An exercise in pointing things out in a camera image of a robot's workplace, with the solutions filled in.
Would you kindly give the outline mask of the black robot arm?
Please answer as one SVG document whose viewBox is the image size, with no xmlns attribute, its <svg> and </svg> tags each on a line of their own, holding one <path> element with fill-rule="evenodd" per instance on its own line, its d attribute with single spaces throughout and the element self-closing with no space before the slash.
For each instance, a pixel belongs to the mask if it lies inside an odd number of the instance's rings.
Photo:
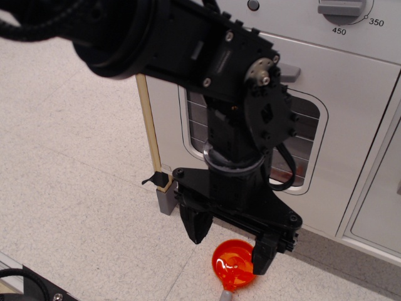
<svg viewBox="0 0 401 301">
<path fill-rule="evenodd" d="M 298 116 L 281 83 L 279 54 L 256 29 L 232 21 L 215 1 L 2 1 L 17 23 L 1 37 L 35 42 L 60 37 L 101 77 L 148 75 L 201 94 L 207 106 L 206 169 L 176 168 L 180 216 L 194 243 L 219 218 L 256 237 L 253 272 L 292 250 L 302 219 L 271 184 L 274 151 L 292 171 L 284 142 Z"/>
</svg>

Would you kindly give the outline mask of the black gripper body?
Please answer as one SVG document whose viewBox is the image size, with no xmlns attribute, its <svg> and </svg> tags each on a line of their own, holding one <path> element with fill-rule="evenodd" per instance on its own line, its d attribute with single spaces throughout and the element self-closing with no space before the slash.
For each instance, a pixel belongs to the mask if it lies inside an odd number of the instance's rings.
<svg viewBox="0 0 401 301">
<path fill-rule="evenodd" d="M 293 175 L 281 184 L 269 181 L 269 164 L 264 163 L 246 175 L 223 174 L 212 169 L 178 167 L 173 171 L 177 181 L 176 198 L 180 204 L 209 212 L 257 238 L 273 236 L 277 251 L 293 251 L 301 228 L 301 216 L 275 194 L 292 186 L 296 165 L 289 163 Z"/>
</svg>

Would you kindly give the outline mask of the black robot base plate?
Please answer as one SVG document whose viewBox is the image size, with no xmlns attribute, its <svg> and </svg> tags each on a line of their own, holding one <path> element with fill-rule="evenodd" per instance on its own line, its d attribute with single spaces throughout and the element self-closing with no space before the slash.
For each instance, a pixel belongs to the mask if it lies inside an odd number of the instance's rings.
<svg viewBox="0 0 401 301">
<path fill-rule="evenodd" d="M 38 275 L 27 267 L 7 268 L 1 270 L 1 278 L 22 277 L 23 293 L 1 293 L 1 300 L 63 300 L 77 301 L 78 298 L 72 296 L 66 290 Z"/>
</svg>

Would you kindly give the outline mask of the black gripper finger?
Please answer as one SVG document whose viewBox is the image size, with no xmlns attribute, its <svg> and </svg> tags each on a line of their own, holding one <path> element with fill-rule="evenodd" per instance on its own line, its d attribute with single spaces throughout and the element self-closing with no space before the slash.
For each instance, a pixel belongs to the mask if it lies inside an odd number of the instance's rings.
<svg viewBox="0 0 401 301">
<path fill-rule="evenodd" d="M 183 204 L 179 205 L 179 212 L 190 240 L 197 245 L 200 244 L 211 228 L 213 215 L 209 212 L 189 208 Z"/>
<path fill-rule="evenodd" d="M 273 236 L 256 238 L 251 261 L 254 275 L 265 275 L 277 253 L 278 241 Z"/>
</svg>

